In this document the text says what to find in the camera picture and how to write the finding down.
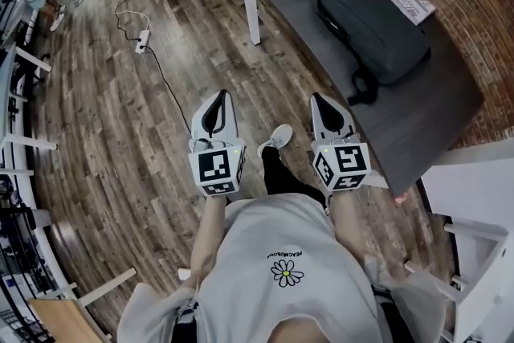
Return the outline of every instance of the wooden floor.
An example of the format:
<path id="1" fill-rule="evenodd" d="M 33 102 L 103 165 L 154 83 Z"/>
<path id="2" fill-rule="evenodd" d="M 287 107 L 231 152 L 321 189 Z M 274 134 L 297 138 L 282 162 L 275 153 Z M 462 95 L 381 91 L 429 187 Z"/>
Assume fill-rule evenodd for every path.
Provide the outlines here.
<path id="1" fill-rule="evenodd" d="M 58 143 L 35 155 L 40 206 L 51 212 L 51 239 L 79 293 L 135 267 L 137 276 L 90 309 L 106 331 L 117 321 L 136 282 L 171 293 L 177 269 L 187 267 L 202 213 L 193 184 L 188 133 L 151 54 L 137 55 L 116 29 L 117 0 L 66 0 L 62 26 L 40 39 L 53 71 L 36 89 L 33 134 Z M 243 194 L 265 194 L 258 145 L 282 123 L 295 130 L 283 160 L 316 185 L 310 166 L 308 100 L 313 92 L 336 97 L 316 75 L 283 26 L 260 6 L 262 44 L 249 43 L 243 0 L 127 0 L 119 10 L 150 19 L 149 45 L 190 120 L 200 103 L 221 88 L 235 101 L 246 141 Z M 146 19 L 122 14 L 129 37 Z M 412 259 L 447 279 L 454 262 L 443 220 L 429 216 L 418 192 L 397 208 L 387 190 L 353 193 L 371 254 L 394 277 Z"/>

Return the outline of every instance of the dark gray table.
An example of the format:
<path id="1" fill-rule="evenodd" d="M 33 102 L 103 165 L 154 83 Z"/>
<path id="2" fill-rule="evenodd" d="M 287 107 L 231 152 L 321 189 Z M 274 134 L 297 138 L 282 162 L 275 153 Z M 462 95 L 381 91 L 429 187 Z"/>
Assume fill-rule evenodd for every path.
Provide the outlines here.
<path id="1" fill-rule="evenodd" d="M 357 63 L 316 15 L 316 0 L 269 1 L 342 97 L 351 96 L 351 75 Z M 260 37 L 255 0 L 245 0 L 245 5 L 251 40 L 257 44 Z M 420 27 L 430 40 L 430 61 L 400 83 L 380 88 L 375 104 L 349 108 L 395 195 L 412 186 L 448 150 L 483 101 L 463 58 L 437 18 L 430 16 Z"/>

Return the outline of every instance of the white power strip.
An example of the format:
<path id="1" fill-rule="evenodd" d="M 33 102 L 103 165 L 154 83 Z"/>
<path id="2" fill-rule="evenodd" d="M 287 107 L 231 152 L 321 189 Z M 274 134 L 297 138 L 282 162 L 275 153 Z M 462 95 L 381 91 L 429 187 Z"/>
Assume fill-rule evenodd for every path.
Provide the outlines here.
<path id="1" fill-rule="evenodd" d="M 150 31 L 146 29 L 145 31 L 141 31 L 139 34 L 139 42 L 136 45 L 136 53 L 145 53 L 146 46 L 148 45 L 148 41 L 150 38 Z"/>

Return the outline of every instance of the backpack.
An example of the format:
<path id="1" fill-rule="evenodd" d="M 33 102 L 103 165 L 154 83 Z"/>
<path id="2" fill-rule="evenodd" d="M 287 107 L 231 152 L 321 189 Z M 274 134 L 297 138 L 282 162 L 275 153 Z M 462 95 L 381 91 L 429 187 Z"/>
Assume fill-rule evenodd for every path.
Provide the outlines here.
<path id="1" fill-rule="evenodd" d="M 359 65 L 350 106 L 372 104 L 379 85 L 398 82 L 430 58 L 425 35 L 390 0 L 317 0 L 317 13 Z"/>

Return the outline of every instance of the white shoe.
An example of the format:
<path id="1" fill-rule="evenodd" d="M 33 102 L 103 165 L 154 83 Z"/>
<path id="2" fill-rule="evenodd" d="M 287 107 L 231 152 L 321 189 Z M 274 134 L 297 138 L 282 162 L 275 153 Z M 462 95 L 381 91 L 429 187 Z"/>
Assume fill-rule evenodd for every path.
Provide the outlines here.
<path id="1" fill-rule="evenodd" d="M 54 22 L 50 26 L 50 31 L 55 31 L 57 27 L 59 27 L 59 24 L 63 21 L 64 14 L 61 13 L 59 16 L 57 16 L 54 20 Z"/>
<path id="2" fill-rule="evenodd" d="M 290 125 L 280 125 L 276 128 L 271 134 L 271 138 L 269 141 L 265 141 L 259 146 L 257 149 L 257 154 L 259 157 L 263 156 L 263 150 L 266 146 L 274 147 L 275 149 L 280 149 L 284 147 L 292 137 L 292 127 Z"/>

